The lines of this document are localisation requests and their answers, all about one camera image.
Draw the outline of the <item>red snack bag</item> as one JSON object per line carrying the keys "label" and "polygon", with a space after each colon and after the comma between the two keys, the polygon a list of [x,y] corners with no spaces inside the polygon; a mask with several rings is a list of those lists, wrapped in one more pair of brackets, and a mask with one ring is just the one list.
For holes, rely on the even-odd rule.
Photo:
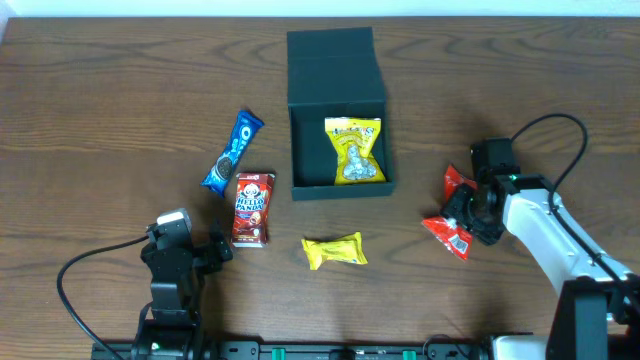
{"label": "red snack bag", "polygon": [[[453,164],[450,164],[444,174],[445,200],[450,200],[454,191],[462,184],[473,190],[477,189],[475,181],[463,176]],[[422,225],[457,258],[463,261],[468,259],[472,235],[455,220],[438,215],[423,219]]]}

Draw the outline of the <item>red Hello Panda box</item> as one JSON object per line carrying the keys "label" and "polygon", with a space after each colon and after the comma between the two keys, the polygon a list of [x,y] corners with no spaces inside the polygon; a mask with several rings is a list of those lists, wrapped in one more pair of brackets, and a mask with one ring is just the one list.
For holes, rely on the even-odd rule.
{"label": "red Hello Panda box", "polygon": [[237,175],[231,244],[263,248],[268,243],[267,218],[275,175],[243,172]]}

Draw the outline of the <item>blue Oreo cookie pack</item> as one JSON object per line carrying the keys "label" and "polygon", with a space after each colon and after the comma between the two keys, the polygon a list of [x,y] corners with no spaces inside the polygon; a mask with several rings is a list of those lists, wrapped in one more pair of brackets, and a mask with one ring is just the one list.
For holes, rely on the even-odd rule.
{"label": "blue Oreo cookie pack", "polygon": [[240,110],[226,147],[221,152],[201,186],[223,197],[236,167],[264,122],[247,110]]}

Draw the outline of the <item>yellow seed snack bag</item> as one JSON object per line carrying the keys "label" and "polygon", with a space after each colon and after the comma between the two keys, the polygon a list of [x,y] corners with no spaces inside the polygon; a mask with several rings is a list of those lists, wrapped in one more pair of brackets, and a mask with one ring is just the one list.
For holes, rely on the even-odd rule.
{"label": "yellow seed snack bag", "polygon": [[381,132],[380,118],[327,117],[324,130],[337,154],[334,184],[385,182],[372,150]]}

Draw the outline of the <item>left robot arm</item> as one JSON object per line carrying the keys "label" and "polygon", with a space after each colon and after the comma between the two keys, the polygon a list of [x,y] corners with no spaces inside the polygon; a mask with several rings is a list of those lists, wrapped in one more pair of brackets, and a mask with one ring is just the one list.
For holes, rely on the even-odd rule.
{"label": "left robot arm", "polygon": [[140,312],[133,359],[217,359],[218,345],[203,329],[200,313],[205,277],[233,259],[218,224],[196,245],[184,220],[148,226],[141,260],[149,268],[152,301]]}

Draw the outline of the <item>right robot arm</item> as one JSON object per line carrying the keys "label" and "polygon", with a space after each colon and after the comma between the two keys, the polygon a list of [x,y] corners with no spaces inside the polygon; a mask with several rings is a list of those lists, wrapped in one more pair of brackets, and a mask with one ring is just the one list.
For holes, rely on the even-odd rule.
{"label": "right robot arm", "polygon": [[444,182],[446,203],[423,224],[451,253],[467,259],[472,242],[491,244],[508,232],[558,295],[548,335],[494,335],[465,357],[638,358],[638,275],[596,244],[544,177],[507,173],[477,183],[449,167]]}

